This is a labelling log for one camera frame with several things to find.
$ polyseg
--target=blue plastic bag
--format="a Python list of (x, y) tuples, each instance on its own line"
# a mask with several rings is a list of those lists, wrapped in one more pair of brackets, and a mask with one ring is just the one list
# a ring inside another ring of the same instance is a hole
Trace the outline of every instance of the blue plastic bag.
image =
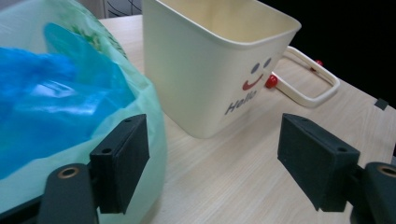
[(44, 36), (47, 54), (0, 49), (0, 179), (90, 140), (134, 100), (119, 67), (82, 36), (54, 23)]

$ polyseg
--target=smiley face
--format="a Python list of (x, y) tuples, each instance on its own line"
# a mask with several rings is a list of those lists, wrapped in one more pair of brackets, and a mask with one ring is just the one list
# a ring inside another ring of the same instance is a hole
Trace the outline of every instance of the smiley face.
[[(263, 65), (263, 68), (267, 67), (268, 64), (271, 62), (271, 58), (269, 58)], [(250, 71), (251, 75), (254, 75), (260, 68), (260, 63), (256, 63)], [(248, 80), (245, 81), (244, 85), (242, 86), (243, 91), (248, 91), (253, 88), (259, 81), (262, 79), (264, 74), (262, 73), (255, 81), (249, 82)]]

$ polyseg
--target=wooden table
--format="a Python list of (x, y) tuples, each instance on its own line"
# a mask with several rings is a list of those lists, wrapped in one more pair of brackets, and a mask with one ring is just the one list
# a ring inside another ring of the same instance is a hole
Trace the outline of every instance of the wooden table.
[[(144, 74), (142, 16), (101, 20)], [(309, 96), (328, 84), (303, 63), (285, 57), (276, 73)], [(165, 116), (168, 164), (162, 196), (142, 223), (350, 223), (344, 213), (316, 211), (277, 159), (283, 113), (306, 117), (361, 152), (359, 165), (390, 163), (396, 111), (341, 81), (338, 92), (305, 108), (277, 89), (264, 89), (241, 119), (210, 139), (187, 135)]]

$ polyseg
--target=basket handle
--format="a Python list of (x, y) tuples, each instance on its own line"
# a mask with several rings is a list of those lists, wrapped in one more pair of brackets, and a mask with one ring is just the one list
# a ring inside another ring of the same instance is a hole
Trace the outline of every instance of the basket handle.
[(323, 102), (330, 99), (335, 93), (337, 92), (338, 87), (340, 86), (340, 80), (333, 75), (331, 72), (326, 70), (323, 66), (319, 65), (318, 63), (314, 62), (312, 59), (307, 57), (305, 54), (300, 52), (294, 47), (288, 46), (286, 52), (289, 52), (299, 59), (303, 60), (305, 63), (310, 65), (313, 69), (315, 69), (319, 76), (329, 82), (332, 87), (327, 91), (323, 92), (321, 95), (317, 96), (316, 98), (308, 97), (295, 88), (293, 88), (289, 83), (279, 77), (277, 74), (273, 72), (272, 76), (277, 78), (276, 88), (285, 93), (289, 98), (295, 101), (297, 104), (305, 106), (305, 107), (316, 107), (321, 105)]

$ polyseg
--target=green plastic bag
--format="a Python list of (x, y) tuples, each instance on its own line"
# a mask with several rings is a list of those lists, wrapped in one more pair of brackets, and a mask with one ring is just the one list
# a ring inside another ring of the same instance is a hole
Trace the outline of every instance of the green plastic bag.
[(135, 100), (108, 116), (91, 140), (50, 157), (33, 160), (0, 180), (0, 214), (41, 195), (47, 176), (56, 168), (73, 162), (87, 164), (89, 153), (121, 120), (146, 114), (150, 159), (128, 210), (125, 215), (99, 213), (100, 223), (139, 223), (161, 194), (167, 160), (163, 111), (157, 92), (150, 80), (128, 61), (122, 47), (108, 30), (88, 9), (74, 0), (26, 0), (0, 11), (0, 47), (45, 53), (47, 48), (42, 31), (49, 22), (84, 36), (96, 50), (116, 63)]

